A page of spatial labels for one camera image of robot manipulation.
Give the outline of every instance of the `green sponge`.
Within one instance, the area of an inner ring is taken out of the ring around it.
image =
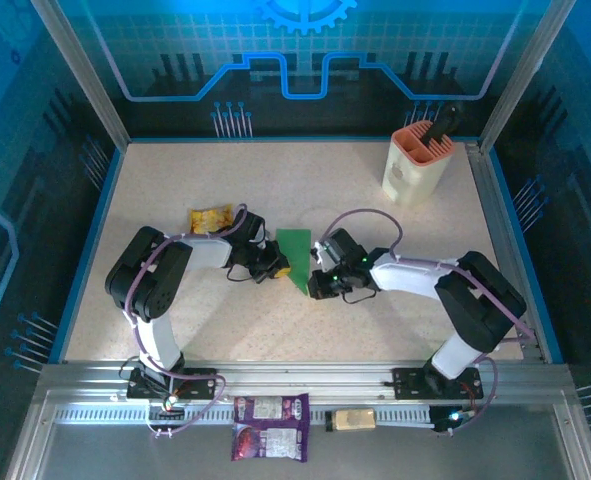
[[[311,231],[277,229],[279,250],[288,258],[291,271],[288,277],[304,295],[308,295],[308,276],[311,262]]]

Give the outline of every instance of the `blue edge trim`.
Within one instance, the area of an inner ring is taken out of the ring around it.
[[[79,311],[79,305],[82,301],[82,295],[86,288],[86,282],[88,281],[88,275],[91,272],[91,266],[93,265],[93,259],[95,258],[95,252],[97,250],[97,244],[104,228],[104,222],[108,215],[108,209],[111,205],[113,198],[113,192],[115,192],[115,185],[117,185],[117,178],[119,172],[122,169],[122,162],[124,161],[124,155],[115,149],[111,165],[106,174],[106,180],[104,181],[104,188],[99,196],[97,207],[95,208],[95,214],[91,221],[91,226],[88,229],[88,235],[86,236],[86,242],[84,242],[84,249],[82,250],[82,256],[77,264],[77,271],[75,272],[75,278],[73,278],[73,284],[71,285],[66,305],[64,306],[64,313],[62,313],[62,319],[57,329],[57,335],[53,342],[53,348],[48,357],[48,363],[60,363],[63,360],[63,356],[66,353],[68,342],[73,333],[73,324]]]
[[[231,138],[231,139],[212,139],[212,138],[134,138],[132,140],[133,143],[222,143],[222,142],[230,142],[230,141],[253,141],[253,142],[293,142],[293,141],[381,141],[381,140],[388,140],[390,137],[352,137],[352,136],[345,136],[345,137],[261,137],[261,138],[249,138],[249,139],[240,139],[240,138]],[[455,140],[459,141],[477,141],[477,137],[454,137]],[[528,277],[528,281],[530,283],[531,288],[533,289],[533,297],[535,299],[535,308],[539,313],[539,319],[542,324],[542,331],[544,332],[544,336],[546,337],[546,343],[548,345],[551,363],[564,363],[562,358],[562,352],[559,348],[559,343],[557,342],[557,338],[555,337],[555,331],[553,330],[553,324],[551,323],[551,318],[548,314],[548,309],[546,308],[546,304],[544,303],[544,296],[542,294],[542,290],[539,286],[539,282],[537,280],[537,275],[535,274],[535,269],[533,267],[533,262],[531,260],[531,256],[528,253],[528,248],[526,246],[526,240],[524,239],[524,235],[522,234],[521,229],[519,228],[519,221],[517,219],[517,214],[515,213],[515,209],[512,208],[513,202],[510,192],[508,190],[508,185],[506,183],[506,179],[504,178],[504,174],[502,172],[501,165],[499,163],[499,158],[497,157],[497,153],[495,149],[491,149],[490,152],[490,159],[493,165],[493,170],[495,175],[497,176],[500,193],[502,194],[502,198],[504,200],[504,204],[507,206],[508,217],[511,223],[511,228],[515,233],[515,239],[517,241],[517,247],[519,249],[520,255],[522,257],[522,261],[524,262],[524,268],[526,269],[526,275]],[[106,177],[106,182],[104,183],[104,189],[102,190],[102,194],[99,198],[99,202],[97,204],[97,209],[95,210],[95,215],[93,216],[93,221],[91,223],[91,227],[88,231],[88,236],[86,238],[86,243],[84,244],[84,250],[82,251],[82,256],[79,261],[79,265],[77,267],[77,272],[75,273],[75,278],[73,279],[73,285],[71,286],[71,291],[68,296],[68,300],[66,301],[66,306],[64,307],[64,313],[62,314],[62,321],[60,323],[60,327],[57,331],[57,336],[55,337],[55,342],[53,343],[53,349],[51,351],[50,357],[48,359],[49,363],[59,363],[62,360],[62,356],[65,353],[66,347],[68,346],[68,342],[70,340],[70,335],[73,330],[73,323],[75,318],[77,317],[77,313],[79,311],[79,305],[82,300],[82,294],[84,293],[84,289],[86,287],[86,282],[88,281],[88,275],[91,270],[91,265],[93,263],[93,258],[95,257],[95,251],[97,250],[97,244],[99,243],[99,238],[102,233],[102,229],[104,227],[104,222],[106,221],[106,216],[108,214],[108,209],[110,207],[111,199],[113,198],[113,192],[115,191],[115,185],[117,184],[117,179],[119,177],[119,172],[122,168],[122,162],[124,160],[124,155],[120,154],[119,151],[115,151],[113,156],[113,161],[111,162],[111,166],[108,170],[108,175]]]

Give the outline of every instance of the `black mounting plate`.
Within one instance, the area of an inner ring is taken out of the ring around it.
[[[182,375],[212,376],[217,373],[217,370],[214,368],[182,368],[177,373]],[[134,368],[131,371],[129,378],[126,398],[160,400],[160,394],[153,391],[150,387],[152,383],[158,386],[156,390],[165,389],[165,387],[159,385],[155,380],[144,377],[141,369]],[[179,388],[182,383],[182,380],[176,380],[174,388],[168,390],[175,390],[176,388]],[[185,388],[181,388],[178,397],[182,400],[212,400],[215,397],[215,388],[217,387],[212,380],[195,380],[188,383]]]
[[[395,400],[468,400],[470,393],[462,387],[466,384],[475,399],[484,398],[479,370],[467,368],[455,380],[446,385],[443,395],[437,395],[424,379],[423,368],[394,368],[392,387]]]

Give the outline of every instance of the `purple snack bag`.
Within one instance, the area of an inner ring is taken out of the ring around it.
[[[235,398],[233,461],[244,458],[308,459],[308,394]]]

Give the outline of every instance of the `beige tabletop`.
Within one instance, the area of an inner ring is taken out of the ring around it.
[[[346,210],[379,208],[404,228],[398,253],[456,258],[477,250],[494,262],[463,145],[432,197],[413,208],[394,205],[381,188],[387,152],[388,142],[130,145],[66,358],[137,354],[104,280],[140,227],[186,231],[191,208],[245,202],[268,230],[307,228],[313,240]],[[375,215],[355,215],[341,225],[367,251],[396,236],[393,225]],[[382,292],[350,306],[308,298],[288,278],[237,284],[216,269],[187,272],[170,314],[188,359],[423,360],[454,331],[441,303],[429,298]],[[522,358],[516,345],[493,356]]]

